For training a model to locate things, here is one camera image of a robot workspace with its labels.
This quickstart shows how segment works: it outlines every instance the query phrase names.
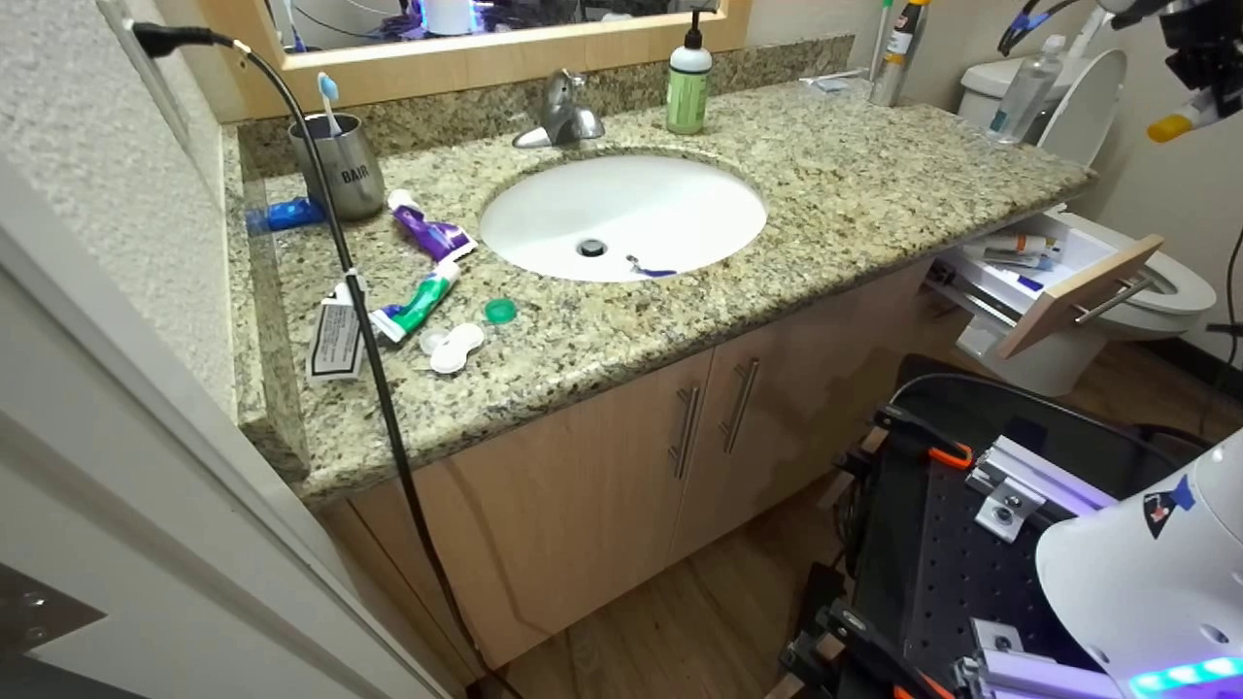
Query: lotion bottle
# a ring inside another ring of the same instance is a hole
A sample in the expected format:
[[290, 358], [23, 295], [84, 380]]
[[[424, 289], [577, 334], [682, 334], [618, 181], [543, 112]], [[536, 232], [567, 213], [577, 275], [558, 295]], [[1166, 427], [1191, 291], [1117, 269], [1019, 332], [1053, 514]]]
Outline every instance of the lotion bottle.
[[666, 53], [666, 92], [665, 92], [666, 134], [677, 136], [704, 134], [708, 74], [710, 74], [710, 53], [704, 52], [699, 7], [694, 7], [682, 48]]

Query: sink basin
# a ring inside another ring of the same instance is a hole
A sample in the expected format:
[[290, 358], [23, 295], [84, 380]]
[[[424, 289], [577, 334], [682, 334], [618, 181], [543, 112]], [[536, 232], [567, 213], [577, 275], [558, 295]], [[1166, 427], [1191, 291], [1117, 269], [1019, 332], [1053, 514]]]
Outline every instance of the sink basin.
[[677, 156], [573, 158], [516, 178], [481, 245], [554, 279], [652, 279], [719, 266], [766, 229], [766, 202], [728, 170]]

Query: faucet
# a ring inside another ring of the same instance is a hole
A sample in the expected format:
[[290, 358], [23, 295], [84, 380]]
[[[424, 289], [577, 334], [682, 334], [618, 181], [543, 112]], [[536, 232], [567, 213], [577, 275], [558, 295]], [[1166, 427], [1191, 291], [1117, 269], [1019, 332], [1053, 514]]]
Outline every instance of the faucet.
[[585, 106], [585, 87], [572, 71], [554, 71], [539, 123], [520, 134], [516, 149], [577, 149], [581, 141], [602, 141], [604, 121]]

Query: white container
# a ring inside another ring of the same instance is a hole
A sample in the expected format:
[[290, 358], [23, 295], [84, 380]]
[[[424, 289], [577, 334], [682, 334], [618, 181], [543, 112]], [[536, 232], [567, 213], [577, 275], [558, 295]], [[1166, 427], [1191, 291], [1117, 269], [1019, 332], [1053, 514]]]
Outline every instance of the white container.
[[967, 123], [978, 123], [985, 134], [985, 123], [995, 123], [995, 112], [1002, 110], [1002, 96], [1019, 74], [1022, 57], [1004, 57], [1004, 62], [978, 62], [962, 74], [962, 100], [958, 100], [958, 117]]
[[1035, 123], [1035, 117], [1050, 110], [1053, 82], [1060, 74], [1060, 53], [1063, 53], [1063, 36], [1050, 36], [1042, 48], [1042, 57], [1019, 68], [1002, 96], [1002, 110], [995, 112], [995, 123], [991, 123], [997, 145], [1022, 145]]

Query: black cable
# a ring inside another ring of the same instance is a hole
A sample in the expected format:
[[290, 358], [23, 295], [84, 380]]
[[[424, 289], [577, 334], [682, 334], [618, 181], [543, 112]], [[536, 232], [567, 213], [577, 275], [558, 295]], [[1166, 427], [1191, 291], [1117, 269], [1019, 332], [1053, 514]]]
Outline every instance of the black cable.
[[[1233, 250], [1230, 250], [1230, 262], [1228, 262], [1228, 321], [1239, 325], [1239, 315], [1233, 315], [1233, 269], [1239, 269], [1239, 250], [1243, 250], [1243, 229], [1233, 238]], [[1233, 369], [1233, 358], [1239, 358], [1239, 334], [1230, 332], [1230, 351], [1228, 351], [1228, 360], [1217, 369], [1217, 377], [1209, 380], [1209, 394], [1204, 394], [1204, 408], [1201, 408], [1201, 440], [1209, 444], [1209, 412], [1213, 412], [1213, 400], [1223, 386], [1223, 377]]]
[[392, 412], [392, 389], [388, 389], [388, 377], [385, 377], [385, 358], [380, 358], [380, 347], [378, 339], [370, 334], [370, 319], [365, 319], [365, 291], [356, 282], [356, 269], [353, 269], [353, 251], [347, 245], [347, 232], [341, 232], [341, 222], [336, 222], [336, 206], [332, 206], [332, 194], [331, 194], [331, 178], [327, 178], [327, 166], [323, 166], [323, 156], [319, 156], [319, 145], [309, 136], [309, 123], [305, 123], [305, 112], [299, 106], [299, 96], [284, 87], [284, 77], [242, 40], [227, 40], [227, 36], [217, 36], [209, 29], [156, 29], [156, 24], [132, 24], [132, 36], [141, 40], [141, 48], [157, 57], [157, 53], [169, 53], [176, 48], [182, 42], [199, 42], [199, 48], [227, 48], [238, 53], [246, 53], [246, 62], [252, 62], [268, 82], [273, 91], [280, 92], [284, 110], [293, 117], [299, 123], [299, 136], [305, 141], [305, 156], [309, 156], [309, 192], [323, 192], [323, 213], [327, 213], [327, 232], [332, 241], [332, 251], [336, 251], [336, 269], [347, 275], [347, 291], [349, 291], [349, 306], [353, 306], [353, 321], [362, 332], [362, 351], [365, 351], [365, 360], [370, 360], [370, 374], [374, 374], [374, 386], [378, 386], [378, 400], [380, 400], [380, 421], [385, 421], [385, 440], [388, 440], [388, 455], [392, 455], [392, 470], [396, 470], [396, 483], [401, 483], [401, 492], [403, 492], [403, 505], [409, 505], [409, 517], [411, 517], [411, 527], [414, 527], [414, 544], [424, 544], [428, 561], [429, 561], [429, 574], [435, 584], [441, 585], [441, 598], [450, 602], [450, 613], [454, 613], [454, 627], [463, 627], [467, 641], [471, 641], [471, 653], [475, 659], [488, 671], [488, 681], [498, 681], [507, 694], [520, 699], [520, 691], [488, 669], [488, 659], [481, 655], [477, 641], [471, 638], [471, 627], [467, 627], [467, 613], [463, 613], [463, 602], [448, 580], [448, 567], [441, 567], [441, 554], [429, 539], [429, 527], [428, 527], [428, 514], [419, 505], [419, 492], [414, 492], [414, 478], [411, 478], [411, 458], [403, 449], [403, 436], [401, 436], [401, 421]]

